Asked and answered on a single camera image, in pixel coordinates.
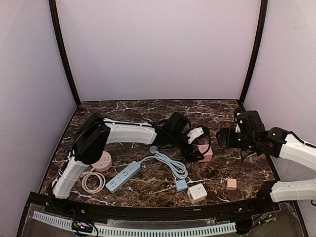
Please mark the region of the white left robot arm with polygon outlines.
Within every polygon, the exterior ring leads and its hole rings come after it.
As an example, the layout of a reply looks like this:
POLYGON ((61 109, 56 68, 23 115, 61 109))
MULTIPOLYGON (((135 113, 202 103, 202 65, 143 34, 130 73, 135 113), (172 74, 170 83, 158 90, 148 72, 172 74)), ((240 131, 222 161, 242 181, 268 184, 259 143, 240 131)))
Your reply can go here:
POLYGON ((180 150, 186 161, 201 160, 203 155, 194 150, 193 143, 205 132, 201 127, 185 131, 184 128, 190 124, 189 119, 179 112, 160 122, 144 123, 115 121, 93 113, 76 133, 68 160, 52 182, 51 192, 56 198, 67 199, 80 175, 99 161, 107 144, 171 145, 180 150))

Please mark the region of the blue cube plug adapter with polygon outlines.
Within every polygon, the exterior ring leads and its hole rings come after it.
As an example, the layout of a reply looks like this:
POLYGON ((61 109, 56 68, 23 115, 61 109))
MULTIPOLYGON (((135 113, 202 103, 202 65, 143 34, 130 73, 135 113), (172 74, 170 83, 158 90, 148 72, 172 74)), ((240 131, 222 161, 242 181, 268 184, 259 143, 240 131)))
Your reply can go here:
POLYGON ((175 188, 176 191, 183 191, 186 190, 188 188, 187 182, 185 179, 179 179, 175 181, 175 188))

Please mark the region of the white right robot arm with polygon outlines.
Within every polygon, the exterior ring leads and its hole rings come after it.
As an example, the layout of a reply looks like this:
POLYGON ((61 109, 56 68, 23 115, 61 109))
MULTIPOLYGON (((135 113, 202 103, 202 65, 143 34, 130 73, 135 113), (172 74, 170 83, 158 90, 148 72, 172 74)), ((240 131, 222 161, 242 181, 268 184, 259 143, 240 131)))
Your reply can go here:
MULTIPOLYGON (((316 168, 316 147, 299 138, 293 131, 279 127, 266 130, 257 111, 237 109, 234 115, 236 126, 223 127, 217 134, 219 146, 251 151, 256 155, 270 155, 293 161, 307 168, 316 168)), ((267 181, 257 193, 257 200, 271 205, 289 200, 316 199, 316 180, 267 181)))

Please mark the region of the pink cube socket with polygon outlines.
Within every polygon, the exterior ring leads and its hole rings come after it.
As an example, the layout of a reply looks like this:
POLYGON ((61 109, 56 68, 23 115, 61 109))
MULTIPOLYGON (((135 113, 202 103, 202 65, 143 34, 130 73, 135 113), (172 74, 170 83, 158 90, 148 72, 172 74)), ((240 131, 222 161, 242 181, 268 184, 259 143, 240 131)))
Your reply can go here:
POLYGON ((199 160, 198 162, 209 162, 213 157, 212 148, 208 144, 198 145, 198 150, 203 153, 204 159, 199 160))

